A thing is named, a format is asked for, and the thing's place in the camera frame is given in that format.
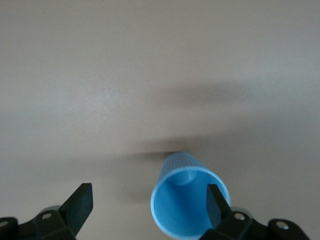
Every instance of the cup rim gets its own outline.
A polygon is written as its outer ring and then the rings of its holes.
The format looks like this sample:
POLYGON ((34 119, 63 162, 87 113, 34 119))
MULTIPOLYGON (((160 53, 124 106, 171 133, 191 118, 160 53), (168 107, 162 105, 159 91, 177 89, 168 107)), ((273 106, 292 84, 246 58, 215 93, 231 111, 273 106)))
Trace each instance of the cup rim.
POLYGON ((158 189, 160 188, 160 186, 168 179, 170 178, 172 175, 174 174, 177 174, 179 172, 183 172, 183 171, 192 171, 192 170, 196 170, 196 171, 199 171, 199 172, 203 172, 203 173, 206 173, 206 174, 209 174, 211 175, 212 177, 214 177, 218 182, 219 184, 221 185, 223 191, 225 194, 223 194, 223 196, 225 196, 225 200, 226 202, 229 204, 229 206, 231 205, 231 200, 230 200, 230 195, 229 195, 229 191, 226 187, 226 185, 224 184, 224 182, 221 180, 221 178, 216 175, 214 172, 210 171, 209 169, 207 168, 203 168, 203 167, 200 167, 200 166, 183 166, 183 167, 179 167, 171 172, 169 172, 167 175, 165 175, 161 180, 159 180, 155 187, 153 188, 152 190, 152 194, 151 194, 151 199, 150 199, 150 207, 151 207, 151 214, 152 214, 152 217, 156 223, 156 225, 165 233, 167 234, 168 236, 174 238, 174 239, 179 239, 179 240, 197 240, 199 239, 202 234, 200 235, 192 235, 192 236, 182 236, 182 235, 179 235, 179 234, 174 234, 170 231, 168 231, 160 222, 159 220, 157 219, 156 217, 156 214, 155 214, 155 208, 154 208, 154 202, 155 202, 155 197, 156 197, 156 193, 158 191, 158 189))

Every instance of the blue plastic cup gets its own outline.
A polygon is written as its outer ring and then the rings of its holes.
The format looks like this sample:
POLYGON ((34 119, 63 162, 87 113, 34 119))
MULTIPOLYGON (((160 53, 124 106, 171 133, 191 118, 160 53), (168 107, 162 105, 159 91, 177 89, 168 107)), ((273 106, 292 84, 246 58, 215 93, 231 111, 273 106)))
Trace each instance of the blue plastic cup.
POLYGON ((206 209, 207 185, 216 184, 230 205, 222 180, 187 152, 165 160, 151 195, 151 213, 157 226, 179 240, 198 240, 212 228, 206 209))

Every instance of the black robotic claw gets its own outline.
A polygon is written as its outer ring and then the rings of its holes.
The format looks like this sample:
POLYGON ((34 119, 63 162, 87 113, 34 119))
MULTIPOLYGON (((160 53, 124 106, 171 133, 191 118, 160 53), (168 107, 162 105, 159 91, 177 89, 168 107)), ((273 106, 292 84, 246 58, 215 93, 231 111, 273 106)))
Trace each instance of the black robotic claw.
POLYGON ((92 184, 83 183, 58 210, 21 225, 14 217, 0 218, 0 240, 75 240, 93 207, 92 184))
POLYGON ((215 184, 208 184, 206 210, 212 225, 200 240, 310 240, 295 223, 272 219, 264 226, 241 211, 232 211, 215 184))

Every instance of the metal screw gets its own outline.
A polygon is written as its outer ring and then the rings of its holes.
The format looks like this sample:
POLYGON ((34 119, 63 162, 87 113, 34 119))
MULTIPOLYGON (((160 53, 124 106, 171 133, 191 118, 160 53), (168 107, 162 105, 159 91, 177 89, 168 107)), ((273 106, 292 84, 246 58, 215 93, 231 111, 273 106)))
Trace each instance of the metal screw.
POLYGON ((237 212, 237 213, 234 215, 234 217, 235 217, 237 220, 241 220, 241 221, 243 221, 243 220, 246 219, 245 216, 244 216, 243 214, 241 214, 240 212, 237 212))
POLYGON ((51 218, 52 214, 51 213, 46 213, 46 214, 43 214, 42 215, 42 219, 45 220, 45 219, 49 219, 51 218))
POLYGON ((8 223, 9 223, 8 221, 2 221, 2 222, 0 222, 0 228, 8 225, 8 223))
POLYGON ((288 230, 289 229, 289 226, 283 221, 277 221, 275 224, 280 229, 283 229, 283 230, 288 230))

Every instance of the ribbed cup exterior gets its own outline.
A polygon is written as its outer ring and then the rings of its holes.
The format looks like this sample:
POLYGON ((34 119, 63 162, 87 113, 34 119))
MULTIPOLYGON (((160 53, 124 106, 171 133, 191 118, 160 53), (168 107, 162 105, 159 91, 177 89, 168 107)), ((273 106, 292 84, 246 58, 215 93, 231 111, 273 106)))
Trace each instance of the ribbed cup exterior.
POLYGON ((158 182, 171 171, 185 167, 199 167, 208 169, 189 153, 183 151, 175 152, 168 156, 164 161, 163 167, 159 174, 158 182))

